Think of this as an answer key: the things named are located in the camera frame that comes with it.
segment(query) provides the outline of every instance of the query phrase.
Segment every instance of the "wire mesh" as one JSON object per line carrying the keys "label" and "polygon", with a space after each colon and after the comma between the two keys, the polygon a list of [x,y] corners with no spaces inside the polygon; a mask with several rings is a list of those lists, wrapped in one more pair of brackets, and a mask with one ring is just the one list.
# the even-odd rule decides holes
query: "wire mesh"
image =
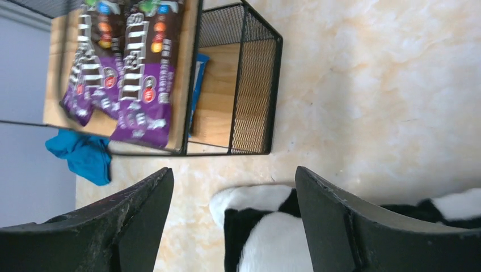
{"label": "wire mesh", "polygon": [[240,43],[231,154],[268,154],[282,38],[246,2],[204,11],[199,47]]}

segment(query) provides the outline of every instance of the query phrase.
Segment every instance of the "candy package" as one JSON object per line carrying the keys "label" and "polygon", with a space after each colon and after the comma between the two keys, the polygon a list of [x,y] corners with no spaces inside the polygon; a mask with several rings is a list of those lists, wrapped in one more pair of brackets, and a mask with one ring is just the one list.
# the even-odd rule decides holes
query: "candy package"
{"label": "candy package", "polygon": [[119,120],[112,140],[156,148],[167,145],[183,9],[183,0],[132,1]]}
{"label": "candy package", "polygon": [[123,0],[85,0],[81,9],[78,50],[62,104],[73,119],[85,126],[92,105],[114,119],[119,117],[125,5]]}
{"label": "candy package", "polygon": [[197,106],[197,102],[199,101],[200,96],[200,89],[202,86],[202,80],[204,78],[204,70],[205,66],[207,65],[207,61],[209,60],[209,56],[203,54],[197,54],[197,62],[196,62],[196,73],[194,79],[194,90],[192,94],[192,109],[191,109],[191,129],[192,129],[192,119],[194,116],[194,111]]}
{"label": "candy package", "polygon": [[83,64],[85,78],[91,79],[86,87],[95,108],[118,119],[119,85],[124,77],[125,3],[124,0],[85,0],[83,8],[90,16],[87,21],[90,35],[82,39],[92,46],[94,55]]}

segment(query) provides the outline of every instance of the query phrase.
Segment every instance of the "teal towel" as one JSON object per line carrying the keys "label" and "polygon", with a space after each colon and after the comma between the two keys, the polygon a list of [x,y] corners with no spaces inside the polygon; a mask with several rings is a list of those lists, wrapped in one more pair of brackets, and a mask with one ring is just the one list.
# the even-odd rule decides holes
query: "teal towel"
{"label": "teal towel", "polygon": [[108,142],[108,139],[93,135],[59,130],[45,146],[57,158],[66,159],[72,172],[100,186],[111,181],[112,158],[107,152]]}

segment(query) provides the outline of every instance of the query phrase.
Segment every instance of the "marble floor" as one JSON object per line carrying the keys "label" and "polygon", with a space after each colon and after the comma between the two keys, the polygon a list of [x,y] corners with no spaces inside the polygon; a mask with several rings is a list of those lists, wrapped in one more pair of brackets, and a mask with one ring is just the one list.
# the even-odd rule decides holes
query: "marble floor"
{"label": "marble floor", "polygon": [[156,271],[223,271],[223,235],[208,209],[212,194],[292,182],[298,165],[375,203],[481,186],[480,1],[250,3],[284,37],[273,152],[114,158],[110,185],[77,181],[82,207],[162,167],[174,170]]}

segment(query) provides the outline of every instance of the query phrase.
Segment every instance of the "black and white fur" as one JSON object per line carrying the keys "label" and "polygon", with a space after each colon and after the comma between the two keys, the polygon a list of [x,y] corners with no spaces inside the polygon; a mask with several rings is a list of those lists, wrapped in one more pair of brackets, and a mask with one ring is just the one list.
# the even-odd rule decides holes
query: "black and white fur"
{"label": "black and white fur", "polygon": [[[225,236],[226,272],[313,270],[296,189],[286,185],[243,186],[212,198],[210,212]],[[416,206],[385,205],[416,219],[461,228],[481,228],[481,188]]]}

